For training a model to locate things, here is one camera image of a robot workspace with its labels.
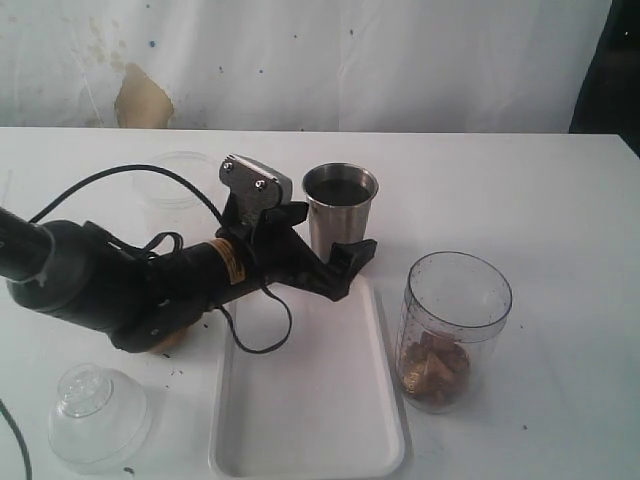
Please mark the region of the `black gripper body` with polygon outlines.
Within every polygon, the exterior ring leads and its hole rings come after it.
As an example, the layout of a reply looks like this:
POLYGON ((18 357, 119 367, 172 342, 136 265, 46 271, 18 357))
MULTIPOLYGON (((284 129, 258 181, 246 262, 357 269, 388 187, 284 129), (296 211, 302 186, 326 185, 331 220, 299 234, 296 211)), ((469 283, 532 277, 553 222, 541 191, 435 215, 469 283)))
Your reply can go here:
POLYGON ((234 257, 244 267, 245 278, 230 288, 229 300, 273 283, 326 298, 322 262, 293 228, 268 230, 264 210, 254 227, 236 224, 218 231, 231 242, 234 257))

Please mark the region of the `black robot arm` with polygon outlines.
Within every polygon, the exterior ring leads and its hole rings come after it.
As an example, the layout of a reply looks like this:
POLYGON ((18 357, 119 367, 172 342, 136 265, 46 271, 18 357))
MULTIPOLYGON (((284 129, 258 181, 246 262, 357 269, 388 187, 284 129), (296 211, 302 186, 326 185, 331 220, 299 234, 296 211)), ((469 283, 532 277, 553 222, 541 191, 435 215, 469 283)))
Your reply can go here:
POLYGON ((323 262, 294 229, 308 209, 298 201, 251 207, 230 194, 214 239, 159 256, 119 247, 91 222, 35 225, 3 210, 1 275, 20 306, 104 333, 120 350, 151 351, 272 283, 346 297, 377 243, 335 244, 323 262))

